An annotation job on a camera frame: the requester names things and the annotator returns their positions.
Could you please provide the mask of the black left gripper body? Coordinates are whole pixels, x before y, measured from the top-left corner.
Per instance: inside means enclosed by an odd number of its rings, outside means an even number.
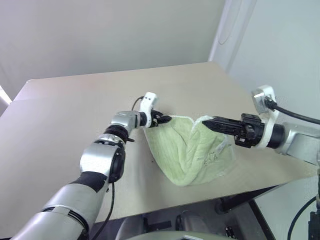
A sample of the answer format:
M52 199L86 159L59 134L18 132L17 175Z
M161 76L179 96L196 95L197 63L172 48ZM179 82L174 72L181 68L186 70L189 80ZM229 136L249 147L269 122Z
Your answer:
M151 112L150 112L150 116L151 116L151 124L150 124L150 127L157 127L159 124L162 123L162 116L163 116L163 113L157 111L157 110L154 110L152 109Z

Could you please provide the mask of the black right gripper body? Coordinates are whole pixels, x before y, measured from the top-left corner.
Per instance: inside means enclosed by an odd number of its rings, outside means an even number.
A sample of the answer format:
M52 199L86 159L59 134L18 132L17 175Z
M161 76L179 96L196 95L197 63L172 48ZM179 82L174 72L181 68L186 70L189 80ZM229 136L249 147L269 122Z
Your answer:
M240 118L241 128L234 137L237 146L251 148L256 146L262 139L265 124L258 115L242 113Z

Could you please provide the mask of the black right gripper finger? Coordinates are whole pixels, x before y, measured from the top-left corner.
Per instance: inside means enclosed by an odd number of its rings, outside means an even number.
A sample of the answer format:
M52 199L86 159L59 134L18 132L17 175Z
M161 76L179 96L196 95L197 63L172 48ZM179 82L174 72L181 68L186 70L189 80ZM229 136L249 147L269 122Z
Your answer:
M212 122L217 126L242 126L242 122L240 120L234 120L221 116L214 116L212 118Z
M236 136L239 134L239 126L232 125L230 123L218 122L214 120L205 120L202 121L202 124L205 125L208 129L213 132L222 133L226 135Z

